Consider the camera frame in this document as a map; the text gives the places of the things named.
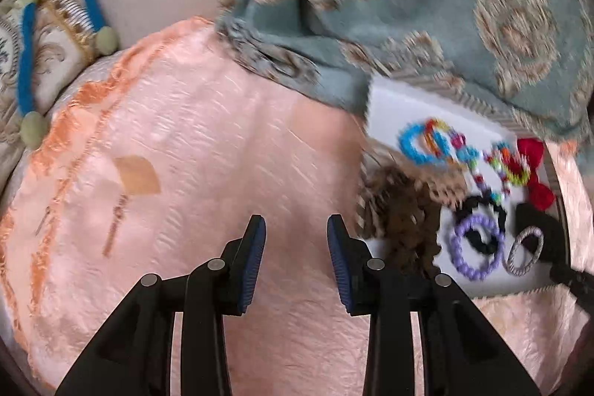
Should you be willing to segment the red velvet bow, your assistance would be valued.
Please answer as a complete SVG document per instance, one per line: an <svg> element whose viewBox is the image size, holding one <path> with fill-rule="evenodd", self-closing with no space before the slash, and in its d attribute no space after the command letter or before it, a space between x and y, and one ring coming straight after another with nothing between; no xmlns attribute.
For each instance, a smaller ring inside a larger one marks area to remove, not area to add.
<svg viewBox="0 0 594 396"><path fill-rule="evenodd" d="M529 203L540 211L546 211L553 205L556 197L550 187L543 184L539 177L545 145L537 138L519 138L515 146L515 153L509 159L509 169L515 179L526 180L522 186L528 190Z"/></svg>

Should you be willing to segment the silver oval bangle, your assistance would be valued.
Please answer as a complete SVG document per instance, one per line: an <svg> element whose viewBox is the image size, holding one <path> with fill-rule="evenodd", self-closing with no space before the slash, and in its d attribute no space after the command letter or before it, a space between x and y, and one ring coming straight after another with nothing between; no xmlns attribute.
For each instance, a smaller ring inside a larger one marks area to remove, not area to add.
<svg viewBox="0 0 594 396"><path fill-rule="evenodd" d="M526 239L531 239L536 243L534 249L528 249L523 245ZM505 270L508 274L515 277L522 277L529 274L536 263L540 260L544 249L544 234L540 228L529 226L523 229L509 250L509 255L505 260Z"/></svg>

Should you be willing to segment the black hair bow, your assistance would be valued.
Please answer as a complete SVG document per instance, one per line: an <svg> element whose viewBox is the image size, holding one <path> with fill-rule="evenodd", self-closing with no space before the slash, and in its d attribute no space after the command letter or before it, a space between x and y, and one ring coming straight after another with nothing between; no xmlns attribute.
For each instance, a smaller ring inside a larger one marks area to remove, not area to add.
<svg viewBox="0 0 594 396"><path fill-rule="evenodd" d="M536 227L543 233L544 245L540 260L552 264L562 264L569 260L566 235L561 222L529 203L520 203L515 206L515 236L529 227Z"/></svg>

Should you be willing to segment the leopard print scrunchie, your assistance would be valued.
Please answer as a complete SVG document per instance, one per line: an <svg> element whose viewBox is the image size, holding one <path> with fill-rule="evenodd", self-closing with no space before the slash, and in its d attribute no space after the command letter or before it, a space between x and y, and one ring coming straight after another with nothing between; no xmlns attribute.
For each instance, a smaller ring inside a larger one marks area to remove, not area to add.
<svg viewBox="0 0 594 396"><path fill-rule="evenodd" d="M432 278L441 210L454 211L469 194L464 170L454 165L418 166L402 153L366 139L359 171L355 232L386 246L386 263L403 274Z"/></svg>

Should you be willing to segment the white striped-edge tray box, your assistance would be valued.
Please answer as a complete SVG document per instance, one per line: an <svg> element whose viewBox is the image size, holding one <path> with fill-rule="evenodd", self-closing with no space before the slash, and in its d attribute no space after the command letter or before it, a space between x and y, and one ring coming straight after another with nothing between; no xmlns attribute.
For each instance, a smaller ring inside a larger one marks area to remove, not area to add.
<svg viewBox="0 0 594 396"><path fill-rule="evenodd" d="M476 195L478 189L464 168L445 166L417 166L402 154L398 136L414 122L437 117L462 129L481 151L493 142L514 142L527 138L528 132L514 128L510 122L496 115L481 115L472 101L454 101L456 93L442 84L429 84L418 88L404 81L396 81L374 75L369 86L369 99L365 112L365 146L359 173L358 211L356 212L356 235L371 239L369 247L374 255L388 253L388 243L379 231L365 223L365 195L372 175L383 168L396 167L414 181L427 184L442 205L440 230L437 242L442 250L435 258L438 267L449 274L470 298L504 297L510 294L528 294L544 291L555 285L550 278L552 264L539 261L523 276L508 274L499 267L486 281L469 281L459 274L448 254L448 236L453 227L452 210L468 195Z"/></svg>

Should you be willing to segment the peach satin bedspread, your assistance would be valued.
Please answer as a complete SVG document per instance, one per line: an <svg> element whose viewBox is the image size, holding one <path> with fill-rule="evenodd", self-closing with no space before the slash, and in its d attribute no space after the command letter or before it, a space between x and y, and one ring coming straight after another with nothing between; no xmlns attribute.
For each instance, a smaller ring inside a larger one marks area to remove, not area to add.
<svg viewBox="0 0 594 396"><path fill-rule="evenodd" d="M341 305L327 218L355 217L362 123L250 74L194 17L88 67L1 205L9 345L51 395L143 274L188 274L262 215L253 305L225 325L238 395L358 395L365 318Z"/></svg>

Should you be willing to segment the cream embroidered pillow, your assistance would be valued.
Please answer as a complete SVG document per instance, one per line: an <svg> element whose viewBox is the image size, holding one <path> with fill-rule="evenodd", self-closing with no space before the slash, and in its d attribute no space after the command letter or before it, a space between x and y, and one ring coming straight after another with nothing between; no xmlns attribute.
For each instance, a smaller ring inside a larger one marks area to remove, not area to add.
<svg viewBox="0 0 594 396"><path fill-rule="evenodd" d="M1 15L1 183L5 184L24 151L17 104L17 71L23 50L22 9ZM95 33L79 0L40 0L33 29L32 91L42 114L58 94L98 57Z"/></svg>

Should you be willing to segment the teal damask blanket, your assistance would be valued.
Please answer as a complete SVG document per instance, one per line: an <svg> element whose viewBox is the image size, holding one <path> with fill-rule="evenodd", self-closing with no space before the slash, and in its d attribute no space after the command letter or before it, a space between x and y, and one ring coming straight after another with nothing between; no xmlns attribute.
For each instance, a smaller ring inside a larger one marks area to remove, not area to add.
<svg viewBox="0 0 594 396"><path fill-rule="evenodd" d="M593 0L222 0L215 27L243 67L354 114L383 74L546 140L593 136Z"/></svg>

